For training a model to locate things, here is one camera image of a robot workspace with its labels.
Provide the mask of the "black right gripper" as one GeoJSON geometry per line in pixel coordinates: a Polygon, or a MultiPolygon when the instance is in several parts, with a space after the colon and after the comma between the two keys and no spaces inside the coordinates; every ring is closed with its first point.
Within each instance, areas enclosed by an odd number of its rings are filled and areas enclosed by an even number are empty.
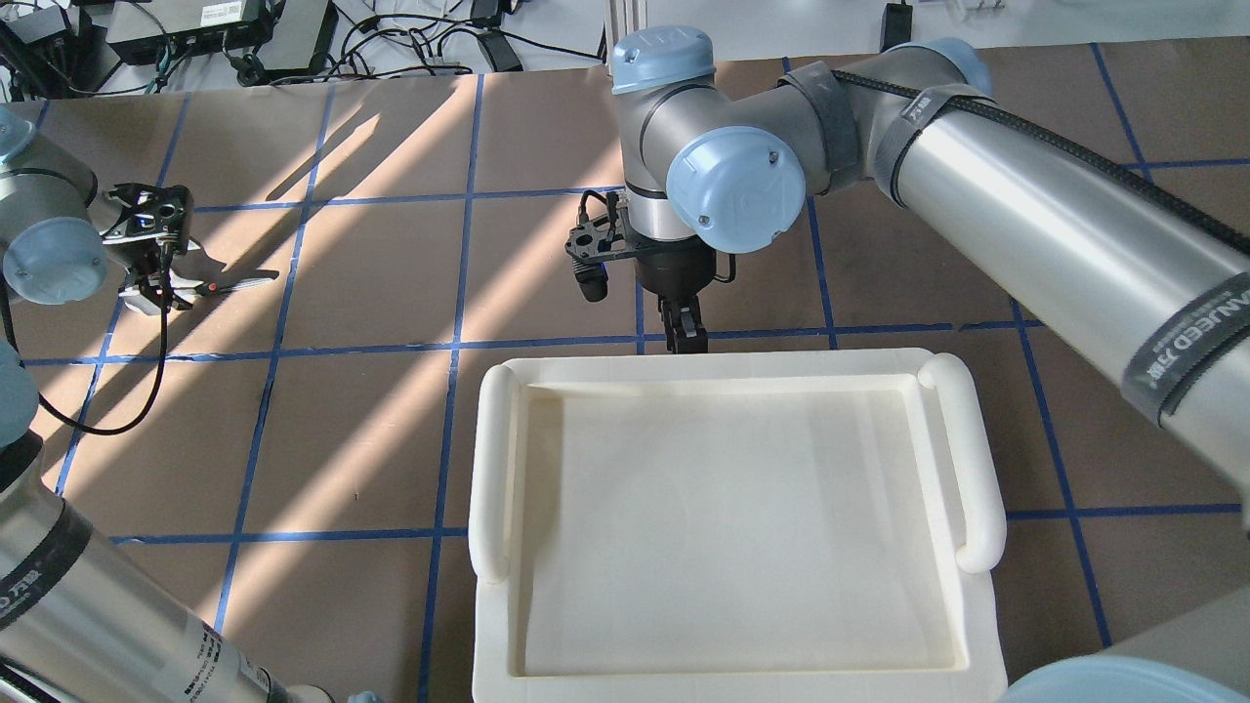
{"type": "Polygon", "coordinates": [[[626,244],[635,254],[638,283],[660,296],[668,352],[682,354],[684,346],[684,354],[705,354],[708,331],[696,295],[716,276],[716,251],[700,236],[668,243],[638,236],[626,244]],[[674,299],[684,298],[682,311],[682,301],[674,299]]]}

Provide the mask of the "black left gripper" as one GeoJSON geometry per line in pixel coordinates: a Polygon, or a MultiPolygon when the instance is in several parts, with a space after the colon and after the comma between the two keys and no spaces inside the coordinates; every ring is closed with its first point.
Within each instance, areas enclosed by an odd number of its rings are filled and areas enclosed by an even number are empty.
{"type": "Polygon", "coordinates": [[[118,184],[105,193],[105,204],[116,211],[100,236],[108,256],[125,271],[119,293],[142,294],[142,314],[182,310],[172,274],[175,259],[190,245],[190,188],[118,184]]]}

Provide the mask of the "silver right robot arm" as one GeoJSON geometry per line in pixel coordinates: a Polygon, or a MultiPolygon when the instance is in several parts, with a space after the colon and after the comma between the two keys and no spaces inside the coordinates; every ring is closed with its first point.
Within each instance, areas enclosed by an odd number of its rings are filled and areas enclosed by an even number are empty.
{"type": "Polygon", "coordinates": [[[801,196],[874,180],[1248,489],[1248,236],[998,108],[965,43],[812,63],[741,100],[696,28],[630,34],[610,70],[644,240],[755,251],[801,196]]]}

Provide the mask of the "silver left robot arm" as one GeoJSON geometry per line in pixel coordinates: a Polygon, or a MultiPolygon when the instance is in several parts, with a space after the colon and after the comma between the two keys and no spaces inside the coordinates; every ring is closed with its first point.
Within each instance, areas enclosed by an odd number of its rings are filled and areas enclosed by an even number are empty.
{"type": "Polygon", "coordinates": [[[98,174],[26,118],[2,111],[2,699],[22,702],[295,702],[300,690],[252,663],[148,575],[51,484],[68,437],[118,437],[40,392],[14,311],[86,300],[112,274],[119,295],[168,328],[214,291],[184,276],[199,254],[186,186],[98,174]]]}

